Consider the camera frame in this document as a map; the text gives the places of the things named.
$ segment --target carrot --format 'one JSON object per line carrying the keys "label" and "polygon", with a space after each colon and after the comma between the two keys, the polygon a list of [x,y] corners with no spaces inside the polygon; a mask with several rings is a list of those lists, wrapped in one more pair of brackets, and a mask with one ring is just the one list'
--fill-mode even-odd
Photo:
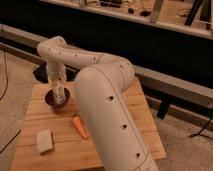
{"label": "carrot", "polygon": [[81,121],[80,116],[74,116],[72,123],[83,139],[89,139],[89,135]]}

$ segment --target black cable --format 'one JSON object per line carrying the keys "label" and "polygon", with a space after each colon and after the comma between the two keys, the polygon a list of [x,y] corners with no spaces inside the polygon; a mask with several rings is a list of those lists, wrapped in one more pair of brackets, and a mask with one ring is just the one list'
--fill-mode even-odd
{"label": "black cable", "polygon": [[[2,38],[4,38],[4,28],[3,28],[3,24],[1,23],[1,30],[2,30]],[[7,73],[7,59],[6,59],[6,54],[5,54],[5,46],[4,43],[2,43],[2,49],[3,49],[3,58],[4,58],[4,69],[5,69],[5,79],[6,79],[6,85],[5,85],[5,89],[2,93],[2,95],[0,96],[0,101],[4,98],[7,89],[8,89],[8,73]]]}
{"label": "black cable", "polygon": [[210,113],[208,122],[203,126],[203,128],[201,128],[200,131],[198,131],[198,132],[195,133],[195,134],[189,135],[189,138],[194,138],[194,137],[196,137],[196,136],[202,136],[202,137],[208,138],[208,139],[210,139],[210,140],[213,140],[212,137],[210,137],[210,136],[208,136],[208,135],[201,134],[201,133],[203,132],[203,130],[206,129],[206,127],[211,123],[212,119],[213,119],[213,109],[211,109],[211,113]]}
{"label": "black cable", "polygon": [[13,142],[13,140],[21,133],[21,130],[19,130],[14,136],[13,138],[11,138],[11,140],[1,149],[0,154],[2,152],[4,152],[4,150]]}

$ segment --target floor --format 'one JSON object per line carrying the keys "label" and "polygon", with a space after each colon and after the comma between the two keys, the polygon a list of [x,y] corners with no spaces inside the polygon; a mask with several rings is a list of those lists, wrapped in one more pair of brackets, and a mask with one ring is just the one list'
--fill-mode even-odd
{"label": "floor", "polygon": [[[35,64],[8,53],[6,53],[6,59],[9,85],[5,97],[0,101],[0,171],[10,170],[16,145],[16,138],[13,137],[21,128],[32,87],[38,82],[32,74],[32,71],[37,67]],[[1,95],[5,88],[2,51],[0,51],[0,80]],[[166,118],[160,120],[156,118],[156,110],[151,110],[167,153],[165,159],[157,160],[160,170],[213,170],[213,141],[203,137],[188,138],[188,135],[200,129],[200,126],[197,125],[205,123],[207,118],[189,111],[176,110],[173,112],[169,110]],[[210,128],[204,133],[213,136],[212,131],[213,124],[211,123]]]}

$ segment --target screw hole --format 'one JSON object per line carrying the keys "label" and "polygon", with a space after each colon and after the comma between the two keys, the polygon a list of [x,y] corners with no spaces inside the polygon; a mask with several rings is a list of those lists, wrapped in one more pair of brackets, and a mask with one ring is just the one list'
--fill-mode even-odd
{"label": "screw hole", "polygon": [[125,125],[122,125],[122,128],[123,129],[126,129],[127,128],[127,125],[125,124]]}
{"label": "screw hole", "polygon": [[106,101],[110,102],[110,101],[112,101],[113,99],[114,99],[113,96],[109,96],[109,97],[106,98]]}
{"label": "screw hole", "polygon": [[136,155],[135,155],[136,159],[138,159],[140,157],[140,155],[141,155],[140,153],[136,153]]}

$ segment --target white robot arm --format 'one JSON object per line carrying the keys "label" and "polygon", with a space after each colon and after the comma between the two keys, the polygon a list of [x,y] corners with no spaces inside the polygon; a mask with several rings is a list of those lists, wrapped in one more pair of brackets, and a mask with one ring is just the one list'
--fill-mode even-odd
{"label": "white robot arm", "polygon": [[[107,171],[158,170],[122,98],[134,79],[127,59],[69,49],[59,36],[40,43],[38,53],[56,85],[65,78],[63,64],[81,69],[74,80],[76,101]],[[63,88],[55,87],[56,100],[63,103]]]}

